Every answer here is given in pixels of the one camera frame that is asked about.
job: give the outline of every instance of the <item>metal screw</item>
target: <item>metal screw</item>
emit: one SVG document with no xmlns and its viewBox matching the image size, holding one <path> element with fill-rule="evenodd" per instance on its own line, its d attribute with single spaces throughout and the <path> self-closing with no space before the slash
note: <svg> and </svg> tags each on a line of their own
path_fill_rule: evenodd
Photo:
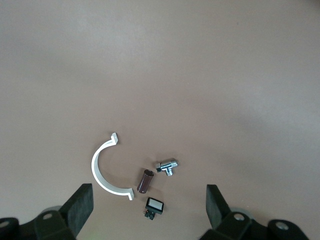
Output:
<svg viewBox="0 0 320 240">
<path fill-rule="evenodd" d="M 244 217 L 242 214 L 240 214 L 240 213 L 236 213 L 236 214 L 234 215 L 234 218 L 235 218 L 236 220 L 238 220 L 238 221 L 243 221 L 243 220 L 245 220 L 245 217 Z"/>
<path fill-rule="evenodd" d="M 281 229 L 281 230 L 288 230 L 288 229 L 289 229 L 288 225 L 285 224 L 285 223 L 282 222 L 282 221 L 277 221 L 277 222 L 275 223 L 275 225 L 276 225 L 276 227 L 277 227 L 278 229 Z"/>
<path fill-rule="evenodd" d="M 9 221 L 4 221 L 4 222 L 0 223 L 0 229 L 8 226 L 9 223 L 10 223 Z"/>
<path fill-rule="evenodd" d="M 48 213 L 48 214 L 43 216 L 43 220 L 47 220 L 47 219 L 50 219 L 50 218 L 52 218 L 52 214 L 51 213 Z"/>
</svg>

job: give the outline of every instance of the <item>white plastic clip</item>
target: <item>white plastic clip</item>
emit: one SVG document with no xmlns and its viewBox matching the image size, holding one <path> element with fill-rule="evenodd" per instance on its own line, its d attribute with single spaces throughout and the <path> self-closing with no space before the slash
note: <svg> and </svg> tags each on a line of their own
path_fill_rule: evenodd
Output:
<svg viewBox="0 0 320 240">
<path fill-rule="evenodd" d="M 100 152 L 105 148 L 116 145 L 117 142 L 118 142 L 118 137 L 117 137 L 117 134 L 114 132 L 111 135 L 111 140 L 102 144 L 101 147 L 99 147 L 99 149 L 94 153 L 93 158 L 92 158 L 92 163 L 91 163 L 91 169 L 92 169 L 92 173 L 93 173 L 95 180 L 103 189 L 107 190 L 108 192 L 110 192 L 112 194 L 121 195 L 121 196 L 128 196 L 131 201 L 134 199 L 134 196 L 135 196 L 132 188 L 120 188 L 120 187 L 116 187 L 116 186 L 111 185 L 102 176 L 102 174 L 99 170 L 99 167 L 98 167 L 98 157 L 99 157 Z"/>
</svg>

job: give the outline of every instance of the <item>small electronic component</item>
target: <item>small electronic component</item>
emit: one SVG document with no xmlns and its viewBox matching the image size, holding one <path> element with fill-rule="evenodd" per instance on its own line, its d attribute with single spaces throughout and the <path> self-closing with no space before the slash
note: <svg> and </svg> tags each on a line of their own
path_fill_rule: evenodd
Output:
<svg viewBox="0 0 320 240">
<path fill-rule="evenodd" d="M 172 174 L 174 174 L 174 172 L 172 171 L 172 168 L 175 168 L 177 166 L 178 166 L 177 160 L 172 158 L 172 160 L 170 161 L 157 163 L 155 165 L 155 169 L 158 173 L 165 172 L 167 176 L 172 176 Z"/>
<path fill-rule="evenodd" d="M 154 177 L 154 175 L 155 174 L 153 171 L 148 170 L 148 169 L 144 170 L 141 181 L 140 181 L 138 187 L 136 188 L 139 193 L 145 194 L 147 192 L 147 189 L 149 187 L 151 179 Z"/>
<path fill-rule="evenodd" d="M 164 203 L 162 201 L 156 200 L 149 197 L 145 205 L 146 211 L 144 211 L 144 216 L 147 219 L 153 220 L 156 214 L 162 214 L 164 211 Z"/>
</svg>

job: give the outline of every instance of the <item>brown capacitor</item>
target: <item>brown capacitor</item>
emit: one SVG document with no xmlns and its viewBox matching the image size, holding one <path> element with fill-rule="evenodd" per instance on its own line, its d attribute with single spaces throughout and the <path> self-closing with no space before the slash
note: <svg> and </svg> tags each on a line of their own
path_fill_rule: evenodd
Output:
<svg viewBox="0 0 320 240">
<path fill-rule="evenodd" d="M 149 187 L 151 179 L 154 177 L 154 175 L 155 174 L 153 171 L 148 170 L 148 169 L 144 170 L 141 181 L 140 181 L 138 187 L 136 188 L 139 193 L 145 194 L 147 192 L 147 189 Z"/>
</svg>

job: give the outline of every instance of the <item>metal fitting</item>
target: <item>metal fitting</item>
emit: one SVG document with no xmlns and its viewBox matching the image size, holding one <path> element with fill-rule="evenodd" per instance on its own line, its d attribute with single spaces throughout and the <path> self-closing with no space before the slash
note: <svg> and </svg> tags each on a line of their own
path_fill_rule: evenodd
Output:
<svg viewBox="0 0 320 240">
<path fill-rule="evenodd" d="M 171 161 L 157 163 L 155 165 L 155 169 L 158 173 L 165 171 L 167 176 L 172 176 L 172 174 L 174 174 L 172 171 L 172 168 L 175 168 L 177 166 L 178 166 L 177 160 L 173 158 Z"/>
</svg>

